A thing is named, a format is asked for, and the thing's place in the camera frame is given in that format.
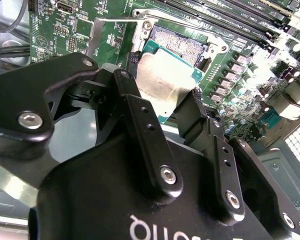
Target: ram slot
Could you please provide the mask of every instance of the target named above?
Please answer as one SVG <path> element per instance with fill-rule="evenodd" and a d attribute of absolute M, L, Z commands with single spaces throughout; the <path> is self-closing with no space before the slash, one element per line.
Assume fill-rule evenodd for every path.
<path fill-rule="evenodd" d="M 205 12 L 200 12 L 194 9 L 189 8 L 187 5 L 180 4 L 174 0 L 164 0 L 164 3 L 170 7 L 175 7 L 181 11 L 192 14 L 196 17 L 199 17 L 200 20 L 208 20 L 220 28 L 230 30 L 236 34 L 239 34 L 247 39 L 250 39 L 255 42 L 260 42 L 262 40 L 267 40 L 267 37 L 260 31 L 252 29 L 251 27 L 242 24 L 239 21 L 236 21 L 230 17 L 225 16 L 214 10 L 207 9 Z"/>
<path fill-rule="evenodd" d="M 175 0 L 176 2 L 182 3 L 184 0 Z M 234 18 L 237 21 L 245 23 L 250 27 L 263 32 L 264 34 L 269 31 L 266 26 L 271 26 L 270 21 L 265 21 L 264 19 L 251 14 L 231 3 L 226 2 L 223 5 L 215 5 L 208 0 L 186 0 L 185 4 L 197 11 L 204 11 L 205 8 L 217 11 L 218 13 L 225 14 L 228 17 Z"/>
<path fill-rule="evenodd" d="M 226 0 L 229 3 L 233 3 L 241 8 L 252 11 L 255 14 L 262 16 L 268 20 L 286 20 L 286 17 L 279 11 L 273 9 L 272 7 L 257 1 L 257 0 Z"/>

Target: black cable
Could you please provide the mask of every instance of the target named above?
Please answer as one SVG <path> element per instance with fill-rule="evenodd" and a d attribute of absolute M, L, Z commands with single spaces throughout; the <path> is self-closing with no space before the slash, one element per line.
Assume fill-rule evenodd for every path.
<path fill-rule="evenodd" d="M 30 51 L 30 46 L 29 45 L 24 45 L 24 46 L 0 47 L 0 54 L 8 54 L 8 53 L 24 52 L 24 51 Z"/>
<path fill-rule="evenodd" d="M 8 53 L 1 53 L 0 59 L 4 58 L 22 58 L 22 57 L 29 57 L 30 51 L 21 51 L 21 52 L 8 52 Z"/>
<path fill-rule="evenodd" d="M 15 19 L 15 21 L 11 25 L 4 27 L 4 28 L 0 28 L 0 33 L 10 33 L 19 25 L 22 17 L 24 16 L 24 14 L 26 12 L 27 4 L 28 4 L 28 1 L 23 0 L 18 17 Z"/>
<path fill-rule="evenodd" d="M 3 28 L 7 28 L 9 25 L 3 23 L 3 22 L 0 22 L 0 29 L 3 29 Z M 9 32 L 10 34 L 12 34 L 13 36 L 15 36 L 16 38 L 18 39 L 21 39 L 27 43 L 30 43 L 30 39 L 29 39 L 29 36 L 27 36 L 26 34 L 24 34 L 23 32 L 17 30 L 17 29 L 13 29 L 12 31 Z"/>

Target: black plastic bracket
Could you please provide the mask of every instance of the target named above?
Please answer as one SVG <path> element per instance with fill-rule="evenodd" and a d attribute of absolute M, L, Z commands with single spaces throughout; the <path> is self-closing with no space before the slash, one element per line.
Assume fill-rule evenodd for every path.
<path fill-rule="evenodd" d="M 207 158 L 203 165 L 209 179 L 208 204 L 212 213 L 225 225 L 233 225 L 245 217 L 245 206 L 235 157 L 225 142 L 220 123 L 206 115 L 202 103 L 190 92 L 174 111 L 179 134 L 186 145 Z"/>
<path fill-rule="evenodd" d="M 229 144 L 233 147 L 241 169 L 240 183 L 248 207 L 258 216 L 273 239 L 299 239 L 300 213 L 294 204 L 248 143 L 234 137 Z"/>

